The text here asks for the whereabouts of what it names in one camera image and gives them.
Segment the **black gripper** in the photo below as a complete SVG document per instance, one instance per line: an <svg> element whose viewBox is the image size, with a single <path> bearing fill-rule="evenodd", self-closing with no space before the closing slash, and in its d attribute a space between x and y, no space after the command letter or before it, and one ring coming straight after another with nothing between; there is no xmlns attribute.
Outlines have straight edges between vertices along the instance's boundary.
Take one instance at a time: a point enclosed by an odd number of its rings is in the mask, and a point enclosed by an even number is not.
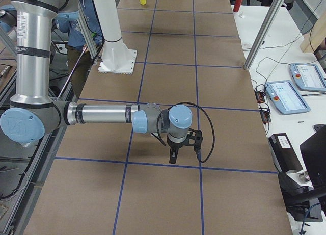
<svg viewBox="0 0 326 235"><path fill-rule="evenodd" d="M171 140L167 141L169 147L170 147L170 158L169 158L169 163L170 164L176 164L177 161L177 153L179 149L183 146L188 145L188 140L184 140L183 142L176 143Z"/></svg>

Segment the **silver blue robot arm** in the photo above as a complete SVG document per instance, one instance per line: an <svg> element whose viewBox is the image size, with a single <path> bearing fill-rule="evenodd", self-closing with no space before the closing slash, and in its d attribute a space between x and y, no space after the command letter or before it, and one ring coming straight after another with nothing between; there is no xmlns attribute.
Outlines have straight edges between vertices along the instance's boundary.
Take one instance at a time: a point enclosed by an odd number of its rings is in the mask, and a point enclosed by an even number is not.
<svg viewBox="0 0 326 235"><path fill-rule="evenodd" d="M11 0L17 11L16 93L1 115L1 129L25 144L64 125L130 123L136 133L167 134L171 164L181 147L192 146L192 112L178 104L162 110L146 105L86 105L48 95L52 21L78 19L79 0Z"/></svg>

